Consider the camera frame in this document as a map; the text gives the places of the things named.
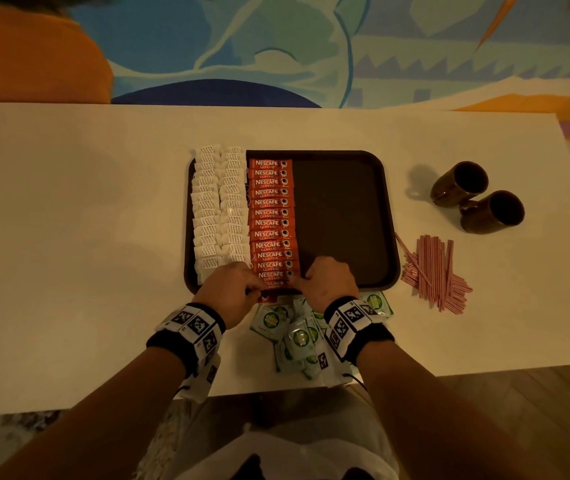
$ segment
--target hand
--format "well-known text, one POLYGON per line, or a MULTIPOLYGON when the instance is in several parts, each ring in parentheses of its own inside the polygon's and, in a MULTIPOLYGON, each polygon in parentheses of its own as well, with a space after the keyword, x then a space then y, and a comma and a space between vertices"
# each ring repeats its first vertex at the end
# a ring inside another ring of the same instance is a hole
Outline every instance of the hand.
POLYGON ((343 296, 356 298, 360 296, 349 266, 331 257, 317 257, 307 270, 305 278, 307 279, 292 276, 289 278, 289 283, 300 290, 309 305, 319 313, 324 313, 325 308, 335 299, 343 296))
POLYGON ((193 301, 216 310, 229 329, 249 313, 265 288, 265 282, 244 262, 234 262, 219 266, 205 280, 193 301))

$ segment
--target forearm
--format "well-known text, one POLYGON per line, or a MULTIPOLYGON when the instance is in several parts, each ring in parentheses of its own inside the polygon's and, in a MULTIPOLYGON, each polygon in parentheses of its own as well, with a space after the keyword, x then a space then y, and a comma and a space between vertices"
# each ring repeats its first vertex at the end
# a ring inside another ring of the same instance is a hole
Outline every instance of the forearm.
POLYGON ((176 355, 146 349, 3 464, 0 479, 129 478, 183 379, 176 355))
POLYGON ((357 365, 412 480, 549 478, 502 430, 393 342, 369 342, 357 365))

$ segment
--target table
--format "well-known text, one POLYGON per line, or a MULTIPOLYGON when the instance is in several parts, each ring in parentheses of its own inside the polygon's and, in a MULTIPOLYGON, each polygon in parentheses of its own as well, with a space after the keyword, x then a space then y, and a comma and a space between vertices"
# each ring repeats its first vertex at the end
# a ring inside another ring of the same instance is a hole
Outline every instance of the table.
MULTIPOLYGON (((434 374, 570 364, 570 156, 551 115, 0 104, 0 413, 72 406, 190 300, 187 168, 214 142, 380 158, 401 237, 454 239, 475 289, 460 316, 402 282, 385 292, 399 345, 434 374), (521 226, 468 235, 425 200, 461 160, 519 195, 521 226)), ((316 385, 274 374, 247 320, 225 334, 212 394, 316 385)))

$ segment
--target brown mug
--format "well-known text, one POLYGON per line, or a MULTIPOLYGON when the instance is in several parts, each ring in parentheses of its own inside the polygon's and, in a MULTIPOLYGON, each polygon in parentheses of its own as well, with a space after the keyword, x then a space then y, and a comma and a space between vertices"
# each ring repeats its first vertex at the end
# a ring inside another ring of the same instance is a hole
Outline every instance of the brown mug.
POLYGON ((460 225, 472 234, 489 234, 520 224, 525 208, 518 197, 506 190, 490 193, 478 202, 460 204, 460 225))
POLYGON ((487 172, 478 163, 459 162, 436 180, 431 188, 431 200, 439 207, 455 207, 487 190, 487 172))

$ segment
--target brown tray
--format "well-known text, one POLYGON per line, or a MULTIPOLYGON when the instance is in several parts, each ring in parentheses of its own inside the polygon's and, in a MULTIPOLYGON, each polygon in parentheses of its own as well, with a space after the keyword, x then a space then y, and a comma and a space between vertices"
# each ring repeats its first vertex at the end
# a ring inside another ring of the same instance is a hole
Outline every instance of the brown tray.
MULTIPOLYGON (((349 264, 360 290, 391 288, 401 266, 393 236, 385 169, 363 151, 248 150, 247 159, 292 160, 296 240, 304 275, 316 256, 349 264)), ((185 242, 185 284, 195 293, 192 177, 189 168, 185 242)), ((270 294, 297 294, 273 290, 270 294)))

